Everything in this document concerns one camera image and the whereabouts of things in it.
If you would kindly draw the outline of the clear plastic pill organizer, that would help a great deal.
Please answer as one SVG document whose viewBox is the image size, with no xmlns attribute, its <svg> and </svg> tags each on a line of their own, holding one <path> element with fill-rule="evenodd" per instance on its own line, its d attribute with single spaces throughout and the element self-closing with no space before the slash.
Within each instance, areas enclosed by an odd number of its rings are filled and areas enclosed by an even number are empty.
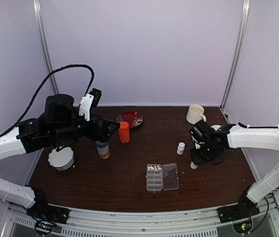
<svg viewBox="0 0 279 237">
<path fill-rule="evenodd" d="M 149 171 L 148 166 L 160 166 L 161 170 Z M 171 191 L 179 188 L 179 175 L 176 163 L 147 164 L 146 190 L 149 192 Z"/>
</svg>

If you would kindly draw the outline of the orange pill bottle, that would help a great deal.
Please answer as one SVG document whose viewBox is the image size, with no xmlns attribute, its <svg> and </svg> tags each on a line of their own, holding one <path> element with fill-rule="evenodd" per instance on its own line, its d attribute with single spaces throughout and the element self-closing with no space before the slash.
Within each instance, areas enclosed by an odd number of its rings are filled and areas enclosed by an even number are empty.
<svg viewBox="0 0 279 237">
<path fill-rule="evenodd" d="M 120 138 L 121 143 L 129 143 L 130 132 L 129 132 L 129 123 L 128 122 L 125 122 L 125 121 L 120 122 L 119 138 Z"/>
</svg>

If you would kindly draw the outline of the grey lid pill bottle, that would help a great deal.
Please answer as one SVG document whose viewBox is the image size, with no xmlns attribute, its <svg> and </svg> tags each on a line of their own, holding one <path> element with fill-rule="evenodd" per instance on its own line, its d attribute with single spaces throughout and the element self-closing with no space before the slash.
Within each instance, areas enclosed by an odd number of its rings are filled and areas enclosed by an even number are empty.
<svg viewBox="0 0 279 237">
<path fill-rule="evenodd" d="M 101 159 L 108 159 L 110 157 L 108 142 L 102 143 L 100 141 L 96 141 L 96 147 Z"/>
</svg>

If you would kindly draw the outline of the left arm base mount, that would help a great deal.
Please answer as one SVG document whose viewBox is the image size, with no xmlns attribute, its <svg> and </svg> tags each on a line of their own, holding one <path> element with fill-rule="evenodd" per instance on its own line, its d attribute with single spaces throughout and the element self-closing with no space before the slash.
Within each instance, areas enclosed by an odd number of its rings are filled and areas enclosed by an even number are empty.
<svg viewBox="0 0 279 237">
<path fill-rule="evenodd" d="M 32 207 L 24 209 L 35 220 L 34 231 L 39 236 L 52 233 L 58 224 L 66 224 L 70 214 L 69 209 L 50 205 L 45 200 L 36 201 Z"/>
</svg>

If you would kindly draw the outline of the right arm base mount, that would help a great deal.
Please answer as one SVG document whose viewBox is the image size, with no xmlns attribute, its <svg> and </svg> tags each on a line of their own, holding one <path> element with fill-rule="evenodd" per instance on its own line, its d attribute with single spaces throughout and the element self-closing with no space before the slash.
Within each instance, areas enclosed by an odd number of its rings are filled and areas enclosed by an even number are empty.
<svg viewBox="0 0 279 237">
<path fill-rule="evenodd" d="M 259 213 L 257 204 L 246 197 L 240 198 L 237 204 L 218 208 L 220 222 L 234 222 L 233 228 L 238 234 L 249 234 L 253 230 L 252 217 Z"/>
</svg>

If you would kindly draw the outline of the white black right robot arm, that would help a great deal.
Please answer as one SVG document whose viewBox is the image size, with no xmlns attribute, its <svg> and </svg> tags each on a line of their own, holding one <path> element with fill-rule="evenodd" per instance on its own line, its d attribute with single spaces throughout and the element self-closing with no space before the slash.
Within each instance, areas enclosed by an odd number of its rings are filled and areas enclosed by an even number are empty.
<svg viewBox="0 0 279 237">
<path fill-rule="evenodd" d="M 253 148 L 279 151 L 279 125 L 251 126 L 242 123 L 212 128 L 200 120 L 189 130 L 195 147 L 190 150 L 193 165 L 209 163 L 227 149 Z M 234 213 L 246 217 L 258 202 L 279 188 L 279 164 L 250 185 L 239 198 Z"/>
</svg>

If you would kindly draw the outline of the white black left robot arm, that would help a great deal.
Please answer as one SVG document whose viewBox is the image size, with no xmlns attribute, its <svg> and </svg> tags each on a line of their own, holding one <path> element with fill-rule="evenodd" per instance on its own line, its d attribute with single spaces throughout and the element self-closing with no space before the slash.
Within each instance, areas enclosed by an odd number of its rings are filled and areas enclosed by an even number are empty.
<svg viewBox="0 0 279 237">
<path fill-rule="evenodd" d="M 67 148 L 65 142 L 75 143 L 81 137 L 107 142 L 120 124 L 91 112 L 100 97 L 101 91 L 94 90 L 84 95 L 80 105 L 74 107 L 74 98 L 70 95 L 48 96 L 44 113 L 39 118 L 25 120 L 0 135 L 0 160 L 51 146 L 60 153 Z M 0 178 L 0 199 L 33 209 L 41 219 L 52 215 L 52 208 L 41 189 L 19 186 Z"/>
</svg>

